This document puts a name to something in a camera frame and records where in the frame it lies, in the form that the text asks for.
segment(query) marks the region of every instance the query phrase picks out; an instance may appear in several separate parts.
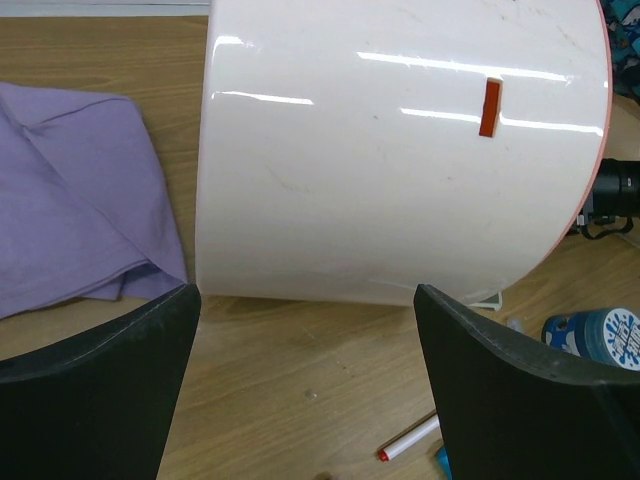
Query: pink rim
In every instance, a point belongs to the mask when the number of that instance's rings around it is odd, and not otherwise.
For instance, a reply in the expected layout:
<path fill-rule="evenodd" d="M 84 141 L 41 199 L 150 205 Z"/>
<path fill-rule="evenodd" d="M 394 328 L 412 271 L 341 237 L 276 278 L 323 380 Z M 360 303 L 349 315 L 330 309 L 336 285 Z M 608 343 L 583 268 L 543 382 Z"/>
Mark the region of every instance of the pink rim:
<path fill-rule="evenodd" d="M 553 252 L 556 249 L 556 247 L 565 237 L 565 235 L 567 234 L 571 226 L 575 223 L 576 217 L 580 214 L 580 211 L 582 210 L 582 206 L 584 205 L 584 202 L 587 200 L 587 197 L 591 192 L 591 187 L 593 187 L 593 182 L 595 182 L 596 180 L 596 175 L 598 174 L 598 170 L 600 169 L 600 163 L 602 162 L 602 157 L 604 156 L 604 149 L 607 145 L 607 137 L 609 136 L 609 122 L 611 121 L 611 105 L 613 103 L 613 64 L 611 61 L 611 46 L 609 45 L 609 34 L 607 32 L 607 22 L 604 19 L 604 12 L 602 11 L 602 7 L 600 6 L 600 2 L 598 0 L 596 0 L 596 8 L 600 13 L 600 20 L 602 22 L 602 33 L 604 34 L 604 44 L 605 44 L 605 50 L 607 54 L 607 73 L 609 78 L 608 80 L 609 81 L 608 83 L 609 99 L 607 101 L 607 117 L 605 118 L 602 140 L 600 141 L 600 150 L 598 151 L 598 158 L 596 158 L 596 162 L 593 166 L 593 172 L 591 173 L 591 179 L 587 184 L 587 188 L 585 189 L 584 195 L 582 196 L 582 200 L 580 200 L 580 204 L 578 205 L 578 208 L 576 209 L 575 213 L 569 220 L 569 223 L 567 224 L 566 228 L 563 230 L 562 235 L 560 235 L 558 240 L 556 240 L 556 243 L 554 243 L 553 247 L 551 247 L 551 250 L 549 250 L 547 254 L 543 257 L 543 260 L 547 258 L 551 254 L 551 252 Z"/>

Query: blue object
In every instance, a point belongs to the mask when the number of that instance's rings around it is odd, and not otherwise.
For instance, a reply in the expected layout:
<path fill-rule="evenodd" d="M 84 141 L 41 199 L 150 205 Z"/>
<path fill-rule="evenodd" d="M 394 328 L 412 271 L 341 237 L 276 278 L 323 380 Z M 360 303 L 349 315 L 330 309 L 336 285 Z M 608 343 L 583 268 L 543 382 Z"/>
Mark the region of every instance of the blue object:
<path fill-rule="evenodd" d="M 616 93 L 640 96 L 640 0 L 600 0 Z"/>
<path fill-rule="evenodd" d="M 542 341 L 573 355 L 640 371 L 640 320 L 625 308 L 553 316 L 542 328 Z"/>
<path fill-rule="evenodd" d="M 436 459 L 438 460 L 442 470 L 444 470 L 444 473 L 447 474 L 447 478 L 449 480 L 453 480 L 453 477 L 451 476 L 451 467 L 449 466 L 449 457 L 447 456 L 447 450 L 444 446 L 440 447 L 440 450 L 436 452 Z"/>

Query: teal fabric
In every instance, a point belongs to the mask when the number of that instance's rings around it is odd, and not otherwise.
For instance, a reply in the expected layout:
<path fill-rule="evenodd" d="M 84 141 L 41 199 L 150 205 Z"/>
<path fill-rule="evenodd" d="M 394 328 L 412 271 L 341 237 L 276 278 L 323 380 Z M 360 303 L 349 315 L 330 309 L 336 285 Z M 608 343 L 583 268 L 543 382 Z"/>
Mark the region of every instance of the teal fabric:
<path fill-rule="evenodd" d="M 640 97 L 640 0 L 600 0 L 604 11 L 616 93 Z"/>

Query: black cable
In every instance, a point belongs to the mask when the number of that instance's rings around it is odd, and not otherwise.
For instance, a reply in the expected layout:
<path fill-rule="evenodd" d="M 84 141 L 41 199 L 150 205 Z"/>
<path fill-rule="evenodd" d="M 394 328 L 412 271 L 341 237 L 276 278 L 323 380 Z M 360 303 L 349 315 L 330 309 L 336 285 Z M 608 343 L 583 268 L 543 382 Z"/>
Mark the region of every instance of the black cable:
<path fill-rule="evenodd" d="M 569 237 L 571 235 L 578 235 L 580 233 L 580 227 L 578 227 L 577 225 L 571 225 L 571 228 L 569 228 L 569 231 L 567 232 L 566 236 Z"/>
<path fill-rule="evenodd" d="M 631 217 L 627 217 L 627 223 L 625 223 L 624 227 L 618 228 L 616 230 L 603 230 L 602 232 L 598 233 L 595 237 L 591 235 L 591 233 L 589 232 L 588 225 L 583 225 L 580 228 L 580 232 L 582 233 L 582 236 L 584 236 L 588 240 L 600 240 L 614 233 L 629 233 L 631 230 L 633 230 L 633 218 Z"/>

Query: white marker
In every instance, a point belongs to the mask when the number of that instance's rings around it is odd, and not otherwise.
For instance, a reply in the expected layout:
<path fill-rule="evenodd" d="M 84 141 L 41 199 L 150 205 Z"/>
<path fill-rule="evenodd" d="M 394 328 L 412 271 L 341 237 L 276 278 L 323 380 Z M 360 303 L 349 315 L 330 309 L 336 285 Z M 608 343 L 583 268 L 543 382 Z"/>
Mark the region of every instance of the white marker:
<path fill-rule="evenodd" d="M 380 450 L 378 452 L 378 458 L 383 462 L 388 462 L 392 458 L 400 455 L 410 446 L 417 443 L 418 440 L 423 439 L 430 433 L 437 430 L 438 427 L 440 427 L 440 419 L 438 418 L 438 415 L 429 417 L 414 429 L 409 430 L 395 442 L 390 443 L 385 448 Z"/>

